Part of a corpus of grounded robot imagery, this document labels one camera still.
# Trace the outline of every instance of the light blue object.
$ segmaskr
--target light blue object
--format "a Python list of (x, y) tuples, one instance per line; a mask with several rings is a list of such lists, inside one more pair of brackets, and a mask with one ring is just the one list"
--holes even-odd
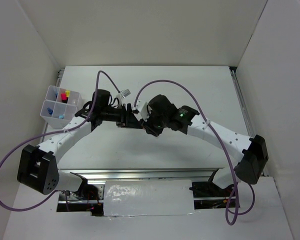
[(54, 112), (50, 107), (48, 107), (47, 110), (50, 115), (52, 115), (52, 113)]

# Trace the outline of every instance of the white plastic bin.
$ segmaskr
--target white plastic bin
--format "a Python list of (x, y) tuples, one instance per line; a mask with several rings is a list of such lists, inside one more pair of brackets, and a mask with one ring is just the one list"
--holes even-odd
[(67, 103), (62, 102), (61, 94), (66, 90), (49, 86), (41, 108), (40, 116), (54, 129), (64, 128), (75, 116), (75, 113), (82, 108), (82, 98), (77, 91), (70, 90)]

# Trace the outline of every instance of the white wall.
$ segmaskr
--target white wall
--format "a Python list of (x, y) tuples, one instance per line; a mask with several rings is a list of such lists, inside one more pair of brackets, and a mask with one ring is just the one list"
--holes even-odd
[(237, 66), (266, 0), (20, 0), (62, 66)]
[(300, 0), (269, 0), (237, 69), (295, 240), (300, 240)]
[[(0, 0), (0, 160), (15, 145), (41, 133), (39, 116), (45, 90), (57, 71), (36, 31), (13, 0)], [(0, 198), (12, 206), (19, 187), (20, 151), (0, 172)], [(0, 207), (0, 239), (10, 211)]]

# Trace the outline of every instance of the storage box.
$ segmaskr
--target storage box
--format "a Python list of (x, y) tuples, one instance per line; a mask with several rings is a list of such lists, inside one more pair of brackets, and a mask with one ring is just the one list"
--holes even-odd
[(82, 98), (79, 92), (70, 90), (67, 103), (61, 100), (61, 94), (66, 93), (64, 88), (49, 86), (43, 102), (40, 116), (54, 129), (64, 128), (75, 113), (82, 108)]

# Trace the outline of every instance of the white table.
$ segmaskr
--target white table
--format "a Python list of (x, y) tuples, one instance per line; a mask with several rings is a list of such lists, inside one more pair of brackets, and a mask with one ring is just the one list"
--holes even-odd
[[(120, 89), (132, 92), (156, 79), (171, 79), (184, 84), (197, 98), (208, 118), (238, 133), (247, 134), (235, 88), (227, 67), (157, 67), (157, 66), (72, 66), (67, 67), (61, 87), (82, 93), (90, 100), (98, 70), (106, 71)], [(100, 87), (113, 87), (101, 78)], [(150, 100), (166, 95), (175, 105), (194, 107), (190, 97), (174, 85), (159, 83), (145, 90), (141, 98)], [(142, 130), (117, 129), (103, 123), (78, 142), (60, 161), (62, 169), (118, 168), (217, 168), (226, 166), (224, 153), (196, 138), (164, 130), (159, 138)], [(207, 240), (292, 240), (288, 222), (271, 177), (262, 177), (255, 186), (256, 204), (234, 226), (228, 226), (224, 209), (197, 210), (191, 215), (95, 217), (89, 212), (56, 212), (58, 195), (28, 212), (12, 212), (5, 240), (50, 239), (207, 239)], [(249, 187), (239, 184), (240, 205), (251, 204)], [(29, 207), (44, 196), (20, 185), (15, 208)]]
[[(240, 134), (247, 135), (234, 83), (226, 66), (67, 66), (61, 88), (82, 94), (91, 100), (96, 75), (103, 70), (120, 90), (129, 89), (126, 103), (133, 103), (146, 83), (168, 79), (183, 84), (197, 98), (206, 116)], [(110, 81), (101, 75), (100, 89), (117, 94)], [(155, 83), (146, 88), (140, 99), (149, 101), (166, 95), (176, 105), (196, 109), (190, 96), (170, 83)], [(197, 138), (164, 129), (159, 137), (140, 129), (120, 129), (114, 122), (103, 122), (79, 141), (59, 163), (61, 169), (142, 169), (142, 168), (223, 168), (227, 166), (222, 150)]]

